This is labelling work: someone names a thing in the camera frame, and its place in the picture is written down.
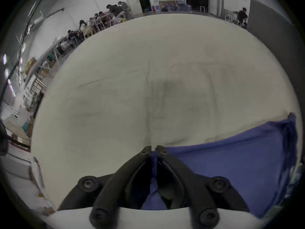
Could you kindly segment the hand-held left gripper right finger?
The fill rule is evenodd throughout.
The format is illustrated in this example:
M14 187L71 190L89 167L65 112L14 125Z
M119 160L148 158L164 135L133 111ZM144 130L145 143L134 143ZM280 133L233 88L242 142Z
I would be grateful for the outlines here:
M250 212L231 182L222 176L206 177L194 173L164 146L156 147L158 161L176 179L183 193L181 205L190 211L192 227L213 229L220 221L218 208Z

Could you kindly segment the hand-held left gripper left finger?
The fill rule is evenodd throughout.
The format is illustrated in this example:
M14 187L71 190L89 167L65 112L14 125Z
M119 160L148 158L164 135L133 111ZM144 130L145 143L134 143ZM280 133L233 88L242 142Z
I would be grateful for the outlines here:
M117 215L126 187L137 173L151 162L151 146L146 146L115 173L80 178L60 204L58 211L92 207L89 222L96 229L110 229L117 225Z

